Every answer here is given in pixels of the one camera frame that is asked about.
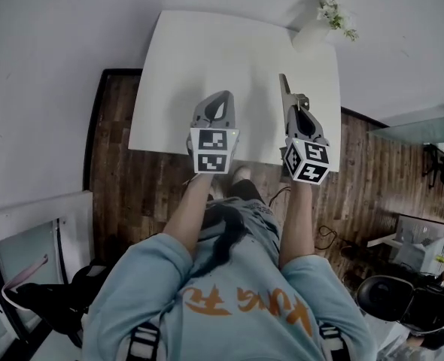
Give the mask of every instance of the light blue sweatshirt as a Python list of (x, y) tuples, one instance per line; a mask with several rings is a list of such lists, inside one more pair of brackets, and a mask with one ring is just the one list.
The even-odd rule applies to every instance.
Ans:
[(270, 209), (256, 200), (225, 202), (249, 231), (230, 261), (190, 278), (224, 221), (201, 232), (195, 260), (163, 233), (131, 246), (90, 306), (83, 360), (115, 360), (121, 341), (154, 317), (169, 360), (323, 360), (320, 321), (348, 338), (351, 359), (375, 360), (363, 316), (329, 262), (303, 256), (279, 270), (280, 229)]

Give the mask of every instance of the floor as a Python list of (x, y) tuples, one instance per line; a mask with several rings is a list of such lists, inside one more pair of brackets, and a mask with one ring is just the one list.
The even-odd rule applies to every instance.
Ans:
[[(90, 171), (96, 255), (111, 260), (125, 249), (163, 230), (182, 196), (182, 183), (192, 176), (188, 156), (128, 150), (132, 112), (139, 76), (110, 76), (96, 126)], [(422, 147), (376, 138), (371, 124), (342, 115), (339, 173), (331, 172), (314, 187), (315, 233), (320, 226), (337, 231), (340, 238), (358, 243), (391, 234), (397, 215), (431, 220), (444, 216), (444, 187), (428, 188), (422, 178)], [(285, 186), (281, 167), (248, 163), (253, 182), (268, 202)], [(273, 210), (284, 220), (289, 193), (282, 193)], [(326, 247), (330, 237), (318, 235), (316, 245)], [(338, 276), (350, 267), (339, 255), (336, 239), (318, 250)]]

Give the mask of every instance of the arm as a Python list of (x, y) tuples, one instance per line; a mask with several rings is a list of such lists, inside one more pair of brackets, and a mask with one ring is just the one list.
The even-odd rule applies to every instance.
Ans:
[(310, 184), (293, 181), (282, 231), (279, 268), (294, 258), (311, 254), (314, 254), (312, 189)]
[(281, 238), (281, 273), (304, 298), (317, 321), (334, 325), (347, 336), (351, 359), (376, 359), (376, 343), (359, 308), (329, 262), (313, 255), (314, 251), (311, 187), (293, 182)]
[(213, 177), (213, 174), (200, 174), (189, 183), (180, 205), (164, 229), (166, 234), (183, 244), (192, 257), (195, 256)]
[(195, 178), (165, 233), (134, 244), (120, 258), (90, 306), (83, 359), (115, 359), (122, 339), (172, 302), (193, 265), (211, 179)]

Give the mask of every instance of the strap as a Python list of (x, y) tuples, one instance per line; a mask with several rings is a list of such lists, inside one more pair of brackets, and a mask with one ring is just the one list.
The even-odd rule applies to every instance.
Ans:
[(156, 361), (160, 330), (152, 323), (137, 326), (130, 336), (126, 361)]
[(319, 323), (319, 334), (326, 361), (351, 361), (348, 346), (339, 329), (327, 323)]
[(15, 277), (8, 281), (3, 287), (2, 287), (2, 295), (3, 298), (6, 299), (10, 304), (12, 304), (15, 308), (18, 308), (20, 310), (24, 311), (30, 311), (30, 309), (24, 308), (21, 305), (18, 305), (16, 302), (11, 301), (11, 299), (8, 298), (8, 296), (5, 293), (5, 290), (11, 290), (15, 287), (21, 285), (23, 282), (25, 282), (28, 278), (30, 278), (34, 273), (36, 273), (40, 267), (42, 267), (45, 263), (48, 262), (48, 255), (45, 254), (43, 258), (41, 258), (39, 261), (33, 263), (32, 265), (28, 266), (24, 270), (22, 270), (20, 273), (15, 275)]

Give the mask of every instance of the forearm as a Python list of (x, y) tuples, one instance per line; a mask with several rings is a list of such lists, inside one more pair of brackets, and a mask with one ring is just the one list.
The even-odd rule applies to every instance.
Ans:
[(213, 177), (212, 174), (201, 174), (189, 183), (180, 205), (163, 230), (181, 242), (192, 257), (195, 256)]
[(299, 256), (313, 254), (311, 185), (292, 182), (279, 254), (279, 268)]

